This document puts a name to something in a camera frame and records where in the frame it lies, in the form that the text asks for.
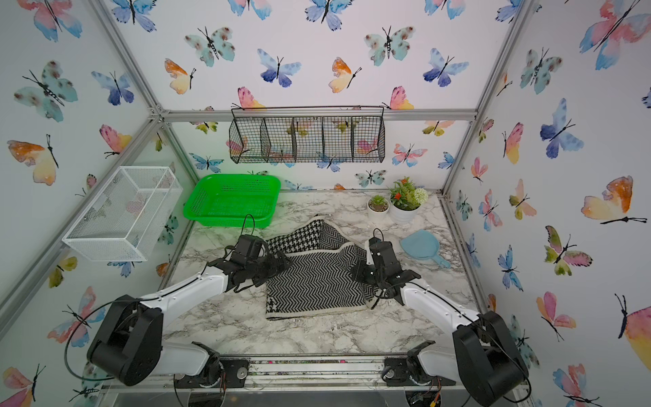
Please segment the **black white patterned knit scarf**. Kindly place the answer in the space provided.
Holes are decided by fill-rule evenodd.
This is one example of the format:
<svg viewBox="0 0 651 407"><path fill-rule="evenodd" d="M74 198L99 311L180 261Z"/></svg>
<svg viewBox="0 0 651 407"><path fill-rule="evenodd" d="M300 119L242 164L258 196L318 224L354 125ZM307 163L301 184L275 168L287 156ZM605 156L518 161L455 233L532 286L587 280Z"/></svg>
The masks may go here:
<svg viewBox="0 0 651 407"><path fill-rule="evenodd" d="M279 321L364 310L373 286L354 280L354 268L366 251L322 216L268 241L285 254L288 269L267 281L265 318Z"/></svg>

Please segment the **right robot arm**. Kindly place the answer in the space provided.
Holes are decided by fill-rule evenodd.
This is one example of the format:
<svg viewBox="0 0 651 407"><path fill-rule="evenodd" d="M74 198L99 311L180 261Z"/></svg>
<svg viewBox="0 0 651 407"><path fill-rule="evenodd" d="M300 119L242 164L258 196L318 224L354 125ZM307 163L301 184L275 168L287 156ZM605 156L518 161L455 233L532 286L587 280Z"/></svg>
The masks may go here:
<svg viewBox="0 0 651 407"><path fill-rule="evenodd" d="M415 353L417 366L427 376L463 384L481 406L505 399L522 384L532 390L526 363L497 313L481 314L454 303L412 270L391 270L361 261L351 275L357 283L415 310L451 336L451 349L428 344Z"/></svg>

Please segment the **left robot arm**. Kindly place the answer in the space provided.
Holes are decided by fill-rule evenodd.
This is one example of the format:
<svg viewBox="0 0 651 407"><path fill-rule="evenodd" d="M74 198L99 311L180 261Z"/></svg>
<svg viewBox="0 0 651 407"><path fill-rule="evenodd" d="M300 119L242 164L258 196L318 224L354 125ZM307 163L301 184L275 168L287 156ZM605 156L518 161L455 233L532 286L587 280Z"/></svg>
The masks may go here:
<svg viewBox="0 0 651 407"><path fill-rule="evenodd" d="M120 383L135 386L150 376L183 375L196 388L213 388L225 381L218 352L193 342L164 341L164 329L201 303L239 290L251 281L259 287L286 271L290 260L282 253L245 259L237 254L206 264L200 273L145 298L124 295L109 307L86 359Z"/></svg>

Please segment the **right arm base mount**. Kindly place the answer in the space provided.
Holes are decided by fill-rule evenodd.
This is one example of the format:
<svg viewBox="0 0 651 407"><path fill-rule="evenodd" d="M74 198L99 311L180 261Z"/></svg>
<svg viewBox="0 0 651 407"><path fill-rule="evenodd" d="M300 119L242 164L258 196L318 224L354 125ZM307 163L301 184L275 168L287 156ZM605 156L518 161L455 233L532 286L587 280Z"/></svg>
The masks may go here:
<svg viewBox="0 0 651 407"><path fill-rule="evenodd" d="M388 387L454 386L456 381L425 373L415 357L388 357L384 359L381 379Z"/></svg>

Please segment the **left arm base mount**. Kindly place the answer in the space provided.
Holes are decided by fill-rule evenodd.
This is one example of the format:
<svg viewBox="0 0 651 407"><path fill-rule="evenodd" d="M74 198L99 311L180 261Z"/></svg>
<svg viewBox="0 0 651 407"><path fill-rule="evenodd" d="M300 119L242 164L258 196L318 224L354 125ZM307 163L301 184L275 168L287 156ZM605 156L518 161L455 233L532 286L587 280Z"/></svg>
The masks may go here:
<svg viewBox="0 0 651 407"><path fill-rule="evenodd" d="M197 376L185 375L174 380L181 389L239 389L244 388L249 376L250 361L232 359L212 361Z"/></svg>

